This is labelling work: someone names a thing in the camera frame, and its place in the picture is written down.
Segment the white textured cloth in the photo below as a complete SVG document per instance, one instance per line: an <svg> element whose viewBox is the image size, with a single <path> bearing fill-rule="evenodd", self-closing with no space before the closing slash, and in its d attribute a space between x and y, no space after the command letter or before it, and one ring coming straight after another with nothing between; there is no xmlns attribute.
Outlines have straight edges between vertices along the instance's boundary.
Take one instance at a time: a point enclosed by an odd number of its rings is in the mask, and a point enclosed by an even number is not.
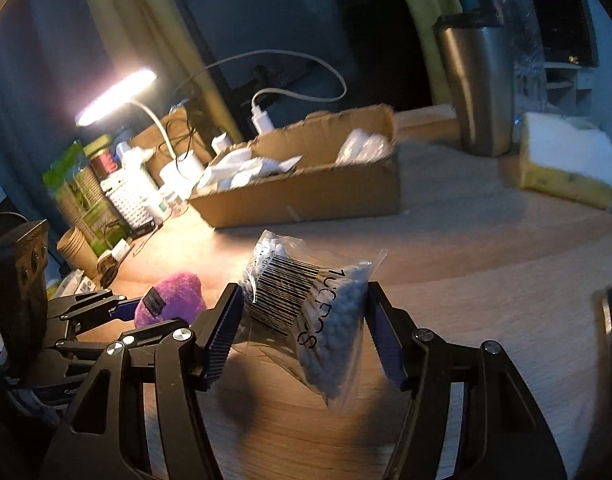
<svg viewBox="0 0 612 480"><path fill-rule="evenodd" d="M231 151L219 162L212 162L203 172L196 188L200 191L227 191L243 188L265 177L287 174L294 170L303 156L297 155L285 160L253 155L250 148Z"/></svg>

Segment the black phone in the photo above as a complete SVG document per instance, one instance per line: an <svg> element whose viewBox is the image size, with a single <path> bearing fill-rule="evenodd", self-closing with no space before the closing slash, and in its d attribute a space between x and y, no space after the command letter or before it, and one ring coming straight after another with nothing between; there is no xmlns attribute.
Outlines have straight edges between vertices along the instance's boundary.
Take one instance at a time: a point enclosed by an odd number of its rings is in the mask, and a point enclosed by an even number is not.
<svg viewBox="0 0 612 480"><path fill-rule="evenodd" d="M593 297L598 338L598 376L605 403L612 411L612 286Z"/></svg>

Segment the yellow curtain left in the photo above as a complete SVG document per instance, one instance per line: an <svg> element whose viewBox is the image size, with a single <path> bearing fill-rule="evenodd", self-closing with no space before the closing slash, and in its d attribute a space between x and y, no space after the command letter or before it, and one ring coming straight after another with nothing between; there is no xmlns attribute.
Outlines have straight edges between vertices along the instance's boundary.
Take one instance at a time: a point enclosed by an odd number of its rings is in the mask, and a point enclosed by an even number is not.
<svg viewBox="0 0 612 480"><path fill-rule="evenodd" d="M207 72L175 0L87 0L94 25L120 76L149 66L167 93L196 92L208 117L243 139L217 84Z"/></svg>

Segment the purple plush toy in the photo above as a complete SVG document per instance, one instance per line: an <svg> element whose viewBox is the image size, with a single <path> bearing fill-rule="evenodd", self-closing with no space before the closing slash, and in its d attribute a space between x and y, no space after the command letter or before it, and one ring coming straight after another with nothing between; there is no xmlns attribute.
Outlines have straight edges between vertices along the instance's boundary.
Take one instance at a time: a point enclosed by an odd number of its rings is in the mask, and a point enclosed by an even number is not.
<svg viewBox="0 0 612 480"><path fill-rule="evenodd" d="M199 277L189 271L167 276L151 286L135 310L137 328L182 318L192 324L206 310Z"/></svg>

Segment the white LED desk lamp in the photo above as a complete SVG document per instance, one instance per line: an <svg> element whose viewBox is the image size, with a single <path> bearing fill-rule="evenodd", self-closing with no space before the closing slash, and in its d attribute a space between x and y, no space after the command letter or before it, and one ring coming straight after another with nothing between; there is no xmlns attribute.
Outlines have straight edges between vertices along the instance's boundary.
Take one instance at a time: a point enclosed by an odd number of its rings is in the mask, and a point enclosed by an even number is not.
<svg viewBox="0 0 612 480"><path fill-rule="evenodd" d="M122 80L107 88L104 92L92 100L87 106L81 110L75 117L77 127L85 128L91 126L95 122L100 122L105 117L108 117L127 104L138 107L143 113L146 113L164 140L167 151L171 156L172 162L176 167L177 174L181 178L189 181L192 186L199 183L199 179L192 181L190 174L184 174L181 171L178 155L172 147L166 129L161 122L161 119L151 110L146 104L137 100L137 96L146 89L149 89L157 79L157 75L149 67L141 67L135 72L132 72Z"/></svg>

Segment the stainless steel travel mug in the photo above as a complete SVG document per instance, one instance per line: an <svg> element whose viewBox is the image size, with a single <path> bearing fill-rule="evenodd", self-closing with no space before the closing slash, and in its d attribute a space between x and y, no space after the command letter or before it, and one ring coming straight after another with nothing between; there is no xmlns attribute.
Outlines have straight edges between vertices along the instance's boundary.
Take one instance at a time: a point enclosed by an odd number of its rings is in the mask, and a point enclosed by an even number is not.
<svg viewBox="0 0 612 480"><path fill-rule="evenodd" d="M470 154L510 151L514 114L511 41L496 15L443 15L433 27L457 112L461 143Z"/></svg>

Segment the brown cardboard box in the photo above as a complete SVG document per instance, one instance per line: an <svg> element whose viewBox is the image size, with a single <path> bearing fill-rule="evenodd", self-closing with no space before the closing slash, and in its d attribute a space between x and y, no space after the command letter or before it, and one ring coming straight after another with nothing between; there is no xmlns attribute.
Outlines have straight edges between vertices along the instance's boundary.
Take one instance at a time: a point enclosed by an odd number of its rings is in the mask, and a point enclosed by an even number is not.
<svg viewBox="0 0 612 480"><path fill-rule="evenodd" d="M338 152L356 128L385 136L391 151L374 162L338 165ZM300 161L288 174L223 191L208 185L191 197L190 205L215 229L379 217L400 210L395 118L388 105L311 116L227 152L238 148L254 157L283 162L298 156Z"/></svg>

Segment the bag of cotton swabs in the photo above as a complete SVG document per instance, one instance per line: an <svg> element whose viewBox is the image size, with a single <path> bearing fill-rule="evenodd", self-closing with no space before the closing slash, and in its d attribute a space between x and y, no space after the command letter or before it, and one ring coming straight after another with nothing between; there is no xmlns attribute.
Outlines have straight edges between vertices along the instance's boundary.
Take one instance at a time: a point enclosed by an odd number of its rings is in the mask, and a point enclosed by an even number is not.
<svg viewBox="0 0 612 480"><path fill-rule="evenodd" d="M359 388L364 300L386 256L382 249L351 259L263 231L240 281L244 312L235 340L319 394L330 412L349 413Z"/></svg>

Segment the yellow curtain right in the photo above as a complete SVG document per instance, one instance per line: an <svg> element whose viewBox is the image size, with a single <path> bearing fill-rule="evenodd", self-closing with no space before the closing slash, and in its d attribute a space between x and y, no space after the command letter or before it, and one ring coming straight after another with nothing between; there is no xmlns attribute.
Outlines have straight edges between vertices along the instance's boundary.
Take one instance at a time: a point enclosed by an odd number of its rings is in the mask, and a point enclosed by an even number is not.
<svg viewBox="0 0 612 480"><path fill-rule="evenodd" d="M440 16L461 13L460 0L406 0L406 3L414 24L417 26L433 103L450 103L451 93L435 37L434 25Z"/></svg>

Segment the yellow tissue pack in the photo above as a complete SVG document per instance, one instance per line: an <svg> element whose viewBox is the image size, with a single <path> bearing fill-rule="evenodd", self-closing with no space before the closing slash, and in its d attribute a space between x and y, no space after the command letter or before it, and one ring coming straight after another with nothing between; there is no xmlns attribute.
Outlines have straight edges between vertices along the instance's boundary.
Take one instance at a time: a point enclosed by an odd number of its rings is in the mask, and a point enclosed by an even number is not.
<svg viewBox="0 0 612 480"><path fill-rule="evenodd" d="M519 186L598 209L612 209L612 141L581 117L522 116Z"/></svg>

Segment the yellow curtain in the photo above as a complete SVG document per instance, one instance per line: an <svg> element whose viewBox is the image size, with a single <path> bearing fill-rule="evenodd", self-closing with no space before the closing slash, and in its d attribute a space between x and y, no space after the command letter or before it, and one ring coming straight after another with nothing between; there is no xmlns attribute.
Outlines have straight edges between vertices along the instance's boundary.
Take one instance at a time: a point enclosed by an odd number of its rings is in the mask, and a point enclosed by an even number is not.
<svg viewBox="0 0 612 480"><path fill-rule="evenodd" d="M417 26L433 103L450 103L451 93L435 37L434 25L440 16L461 13L460 0L406 0L406 3L414 24Z"/></svg>
<svg viewBox="0 0 612 480"><path fill-rule="evenodd" d="M87 0L94 25L120 76L149 66L167 93L196 92L208 117L243 139L217 84L207 72L175 0Z"/></svg>

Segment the black monitor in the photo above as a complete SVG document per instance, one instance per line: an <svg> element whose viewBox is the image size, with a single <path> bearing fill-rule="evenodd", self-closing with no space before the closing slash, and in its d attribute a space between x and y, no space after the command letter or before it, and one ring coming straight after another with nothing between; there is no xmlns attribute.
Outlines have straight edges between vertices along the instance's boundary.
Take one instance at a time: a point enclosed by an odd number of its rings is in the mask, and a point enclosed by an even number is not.
<svg viewBox="0 0 612 480"><path fill-rule="evenodd" d="M546 62L598 67L588 0L532 0Z"/></svg>

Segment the white fluffy soft pad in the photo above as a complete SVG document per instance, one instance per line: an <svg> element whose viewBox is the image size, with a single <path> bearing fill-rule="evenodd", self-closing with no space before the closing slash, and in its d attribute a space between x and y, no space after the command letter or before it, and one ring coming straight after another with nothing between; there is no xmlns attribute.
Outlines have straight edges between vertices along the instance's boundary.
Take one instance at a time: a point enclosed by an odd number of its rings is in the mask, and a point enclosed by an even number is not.
<svg viewBox="0 0 612 480"><path fill-rule="evenodd" d="M356 128L348 134L335 162L338 165L367 164L387 157L392 152L393 147L386 136Z"/></svg>

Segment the clear water bottle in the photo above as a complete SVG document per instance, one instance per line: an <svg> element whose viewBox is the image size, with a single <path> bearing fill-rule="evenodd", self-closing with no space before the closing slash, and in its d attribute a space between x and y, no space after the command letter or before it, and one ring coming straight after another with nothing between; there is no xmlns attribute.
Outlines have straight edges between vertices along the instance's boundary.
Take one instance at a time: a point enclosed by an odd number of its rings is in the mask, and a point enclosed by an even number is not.
<svg viewBox="0 0 612 480"><path fill-rule="evenodd" d="M510 38L514 62L513 136L519 138L526 112L544 112L545 55L532 0L492 0L496 15Z"/></svg>

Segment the stack of paper cups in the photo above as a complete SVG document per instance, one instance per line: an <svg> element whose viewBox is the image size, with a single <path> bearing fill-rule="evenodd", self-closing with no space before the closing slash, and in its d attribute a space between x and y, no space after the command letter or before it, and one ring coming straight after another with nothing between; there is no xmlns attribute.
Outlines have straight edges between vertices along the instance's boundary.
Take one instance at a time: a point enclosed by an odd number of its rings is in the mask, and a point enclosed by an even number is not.
<svg viewBox="0 0 612 480"><path fill-rule="evenodd" d="M99 258L126 238L128 223L102 191L79 141L52 162L42 181L68 226L56 249L72 269L95 278Z"/></svg>

